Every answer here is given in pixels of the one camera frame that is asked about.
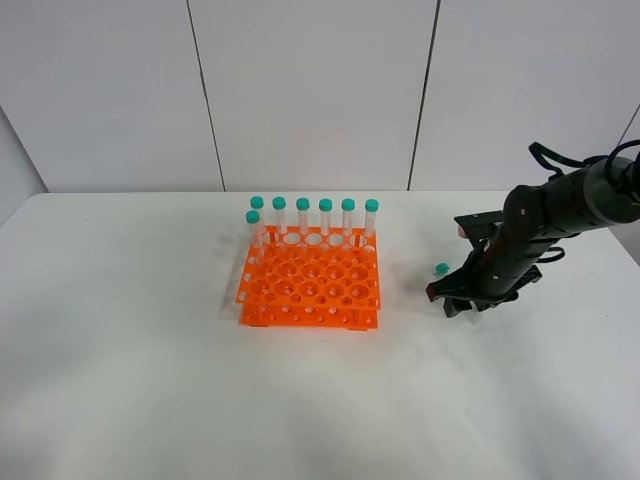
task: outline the white wall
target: white wall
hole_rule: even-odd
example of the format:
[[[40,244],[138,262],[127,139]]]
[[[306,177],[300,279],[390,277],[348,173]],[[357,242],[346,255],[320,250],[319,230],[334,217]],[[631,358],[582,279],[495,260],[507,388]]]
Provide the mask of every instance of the white wall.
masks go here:
[[[633,122],[629,126],[629,130],[622,139],[623,142],[640,139],[640,115],[636,115]],[[620,155],[635,159],[639,148],[630,148]],[[640,222],[628,225],[618,225],[611,229],[620,243],[627,249],[631,256],[640,264]]]
[[[191,0],[227,189],[406,189],[435,5]]]
[[[638,17],[637,0],[443,0],[412,189],[543,182],[533,141],[611,151],[637,104]]]
[[[51,191],[222,189],[184,0],[3,0],[0,66]]]
[[[0,107],[0,225],[27,198],[44,191],[38,173]]]

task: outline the centrifuge tube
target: centrifuge tube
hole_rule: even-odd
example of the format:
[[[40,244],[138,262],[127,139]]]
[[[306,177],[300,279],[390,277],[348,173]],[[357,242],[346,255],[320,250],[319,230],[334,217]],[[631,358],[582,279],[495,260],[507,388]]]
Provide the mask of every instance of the centrifuge tube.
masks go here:
[[[260,230],[260,214],[255,210],[249,210],[246,215],[247,223],[251,230],[251,245],[260,249],[262,256],[262,231]]]
[[[300,235],[309,233],[309,199],[299,198],[296,201],[298,208],[298,226],[300,227]]]
[[[264,227],[264,213],[262,213],[262,207],[264,207],[264,200],[260,196],[251,197],[251,208],[260,214],[260,231],[265,232]]]
[[[367,213],[364,216],[364,236],[370,237],[373,235],[376,223],[376,212],[378,211],[378,201],[370,198],[364,204],[364,209]]]
[[[331,208],[333,204],[328,198],[320,200],[320,235],[329,235],[331,228]]]
[[[345,241],[351,236],[353,231],[353,210],[356,208],[356,202],[351,198],[345,198],[342,201],[342,236]]]
[[[284,197],[276,197],[273,199],[273,208],[276,211],[276,225],[280,235],[285,235],[287,233],[287,219],[284,213],[284,207],[286,206],[287,202]]]

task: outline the black cable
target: black cable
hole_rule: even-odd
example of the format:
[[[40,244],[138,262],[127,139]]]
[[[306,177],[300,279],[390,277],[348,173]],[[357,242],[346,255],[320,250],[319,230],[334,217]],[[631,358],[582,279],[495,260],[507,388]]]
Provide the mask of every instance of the black cable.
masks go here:
[[[551,163],[547,161],[547,158],[549,160],[553,160],[556,163],[559,163],[560,165],[564,165],[565,167],[582,168],[585,166],[584,162],[578,162],[576,160],[564,157],[559,153],[554,152],[553,150],[549,150],[547,147],[541,145],[538,142],[533,142],[531,145],[529,145],[529,152],[531,152],[533,158],[536,159],[536,161],[542,168],[555,172],[555,174],[551,176],[550,180],[553,178],[561,177],[562,175],[564,175],[564,173],[559,167],[551,165]]]
[[[557,255],[553,255],[551,257],[539,258],[536,263],[553,263],[553,262],[557,262],[561,258],[564,258],[564,256],[566,255],[566,253],[564,251],[564,248],[562,248],[562,247],[549,247],[547,249],[547,252],[558,252],[558,254]]]
[[[618,181],[615,180],[611,175],[611,169],[613,167],[613,161],[615,160],[615,158],[618,156],[618,154],[621,151],[626,150],[627,148],[637,147],[639,145],[640,145],[640,140],[631,140],[630,142],[621,143],[616,148],[614,148],[613,151],[609,154],[609,156],[607,157],[607,163],[604,164],[604,178],[607,179],[607,182],[609,182],[609,185],[611,185],[614,188],[618,186]]]

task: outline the rack hole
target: rack hole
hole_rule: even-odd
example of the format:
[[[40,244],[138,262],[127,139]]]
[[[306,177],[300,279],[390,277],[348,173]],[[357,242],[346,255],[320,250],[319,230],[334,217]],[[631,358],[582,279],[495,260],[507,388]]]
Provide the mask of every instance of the rack hole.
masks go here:
[[[300,285],[300,293],[305,297],[313,297],[318,293],[318,287],[314,283],[303,283]]]
[[[329,278],[337,280],[338,278],[342,278],[342,276],[344,275],[344,270],[337,265],[331,265],[329,268],[327,268],[326,274]]]
[[[349,295],[357,299],[367,298],[369,296],[369,289],[362,285],[354,285],[349,289]]]
[[[318,233],[307,235],[306,242],[309,245],[320,245],[322,243],[322,235]]]
[[[344,288],[337,283],[331,283],[325,287],[324,293],[330,298],[337,298],[344,294]]]
[[[333,247],[339,247],[340,245],[342,245],[342,242],[343,242],[342,235],[338,235],[337,233],[334,233],[329,237],[329,245]]]
[[[302,275],[307,278],[316,278],[320,275],[320,268],[315,265],[307,265],[302,267]]]
[[[293,277],[297,270],[292,263],[285,263],[278,268],[278,273],[283,277]]]
[[[251,284],[249,290],[256,295],[266,294],[269,293],[269,284],[264,280],[257,280]]]
[[[295,245],[300,241],[300,235],[295,232],[287,233],[284,236],[284,243],[288,243],[289,245]]]
[[[278,295],[291,295],[293,293],[293,283],[287,281],[278,282],[276,293]]]
[[[369,273],[362,267],[353,267],[349,271],[349,276],[356,281],[363,281],[369,276]]]

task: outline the test tube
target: test tube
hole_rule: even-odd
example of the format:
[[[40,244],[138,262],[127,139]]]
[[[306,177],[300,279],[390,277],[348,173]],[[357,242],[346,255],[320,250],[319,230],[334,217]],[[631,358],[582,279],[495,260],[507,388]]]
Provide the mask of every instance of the test tube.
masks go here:
[[[262,231],[260,230],[260,214],[255,210],[249,210],[247,212],[246,219],[251,230],[251,246],[260,249],[260,256],[262,256]]]
[[[296,201],[298,208],[298,226],[300,227],[300,235],[309,233],[309,199],[299,198]]]
[[[376,223],[376,212],[378,211],[378,201],[370,198],[364,204],[364,209],[367,213],[364,216],[364,236],[370,237],[373,235],[375,231],[375,223]]]
[[[320,235],[329,235],[331,228],[331,209],[333,204],[328,198],[320,200]]]
[[[351,236],[353,231],[353,210],[356,208],[356,202],[351,198],[345,198],[342,201],[342,236],[345,240]]]
[[[285,235],[287,233],[287,219],[284,213],[284,207],[287,206],[287,202],[284,197],[275,197],[273,199],[273,209],[276,211],[276,225],[278,227],[278,233]]]
[[[262,213],[262,207],[264,207],[264,200],[260,196],[251,197],[251,208],[260,214],[260,232],[265,232],[264,226],[264,213]]]

